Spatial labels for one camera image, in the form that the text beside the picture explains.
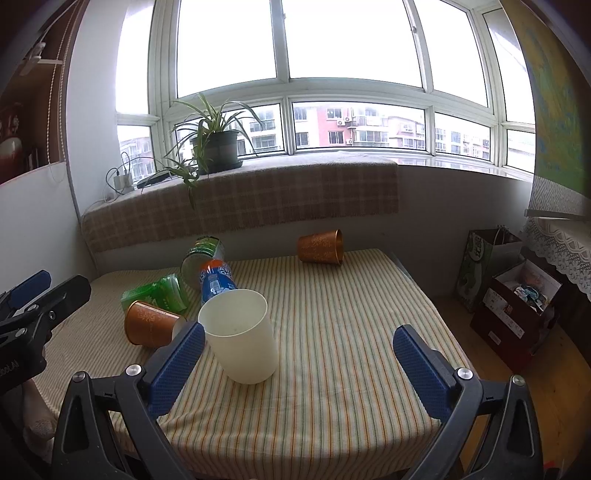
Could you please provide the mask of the white paper cup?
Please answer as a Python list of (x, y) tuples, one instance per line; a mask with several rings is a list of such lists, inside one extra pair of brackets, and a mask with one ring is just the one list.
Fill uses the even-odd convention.
[(279, 348), (270, 323), (266, 297), (235, 289), (212, 297), (198, 313), (206, 341), (232, 381), (254, 385), (266, 381), (279, 365)]

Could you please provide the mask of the near orange paper cup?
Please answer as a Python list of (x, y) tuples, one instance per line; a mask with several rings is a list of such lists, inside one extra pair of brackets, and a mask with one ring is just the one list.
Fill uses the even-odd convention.
[(124, 331), (131, 344), (157, 349), (170, 344), (185, 323), (181, 315), (134, 301), (126, 311)]

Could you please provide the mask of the orange paper cup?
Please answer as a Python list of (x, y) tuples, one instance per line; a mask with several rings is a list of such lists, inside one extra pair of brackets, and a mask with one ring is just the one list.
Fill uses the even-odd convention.
[(344, 259), (342, 231), (335, 229), (301, 236), (297, 240), (297, 258), (307, 263), (342, 265)]
[(134, 301), (126, 311), (124, 331), (131, 344), (157, 349), (170, 344), (185, 323), (181, 315)]

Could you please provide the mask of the green plastic cup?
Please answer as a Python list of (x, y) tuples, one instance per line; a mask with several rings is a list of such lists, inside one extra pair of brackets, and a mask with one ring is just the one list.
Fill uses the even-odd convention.
[(189, 307), (185, 289), (175, 273), (125, 291), (120, 297), (122, 310), (127, 312), (131, 304), (136, 301), (175, 314), (184, 313)]

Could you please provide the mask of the far orange paper cup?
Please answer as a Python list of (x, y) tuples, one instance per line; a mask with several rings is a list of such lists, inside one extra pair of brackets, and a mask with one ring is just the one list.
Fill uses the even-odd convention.
[(344, 259), (342, 231), (335, 229), (301, 236), (297, 240), (297, 258), (307, 263), (342, 265)]

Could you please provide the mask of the dark red cardboard box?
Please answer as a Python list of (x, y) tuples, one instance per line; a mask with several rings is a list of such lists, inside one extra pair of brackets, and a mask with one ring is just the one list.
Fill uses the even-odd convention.
[(531, 260), (493, 277), (472, 329), (515, 373), (527, 370), (556, 323), (563, 285)]

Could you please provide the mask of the striped table cloth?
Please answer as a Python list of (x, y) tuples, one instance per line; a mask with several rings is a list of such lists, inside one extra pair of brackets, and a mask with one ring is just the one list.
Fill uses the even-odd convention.
[(454, 367), (469, 360), (415, 281), (378, 249), (342, 266), (294, 257), (235, 261), (266, 297), (280, 350), (259, 385), (202, 353), (160, 426), (194, 473), (231, 479), (373, 479), (412, 466), (437, 433), (394, 357), (409, 324)]

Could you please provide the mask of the green white shopping bag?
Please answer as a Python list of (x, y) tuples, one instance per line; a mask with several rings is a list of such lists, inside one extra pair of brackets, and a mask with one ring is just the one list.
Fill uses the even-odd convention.
[(473, 312), (483, 298), (487, 282), (516, 265), (523, 241), (506, 227), (470, 230), (455, 286), (455, 295)]

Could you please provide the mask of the brown checked sill cloth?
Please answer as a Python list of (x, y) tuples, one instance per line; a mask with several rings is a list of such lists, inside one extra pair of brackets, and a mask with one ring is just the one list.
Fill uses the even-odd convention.
[(171, 180), (88, 210), (81, 232), (94, 254), (209, 233), (327, 218), (395, 214), (393, 161), (339, 158)]

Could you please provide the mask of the white lace cloth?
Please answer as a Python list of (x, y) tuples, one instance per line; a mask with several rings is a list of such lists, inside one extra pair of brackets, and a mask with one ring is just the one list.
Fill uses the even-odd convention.
[(529, 218), (523, 235), (528, 248), (554, 266), (590, 298), (590, 223)]

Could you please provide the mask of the potted spider plant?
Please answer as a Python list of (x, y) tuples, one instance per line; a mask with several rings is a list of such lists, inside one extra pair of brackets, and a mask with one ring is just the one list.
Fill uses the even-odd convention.
[(228, 99), (215, 107), (202, 92), (197, 93), (197, 100), (175, 103), (187, 107), (195, 118), (187, 117), (177, 125), (186, 134), (157, 163), (163, 171), (181, 179), (194, 210), (199, 178), (219, 172), (222, 167), (238, 168), (238, 136), (242, 135), (254, 149), (243, 122), (252, 120), (263, 126), (263, 120), (245, 102)]

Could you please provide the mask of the green wall map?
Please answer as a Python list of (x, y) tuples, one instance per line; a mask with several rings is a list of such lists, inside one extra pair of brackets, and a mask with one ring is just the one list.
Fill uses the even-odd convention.
[(590, 86), (554, 32), (522, 1), (502, 6), (520, 44), (536, 122), (535, 174), (590, 195)]

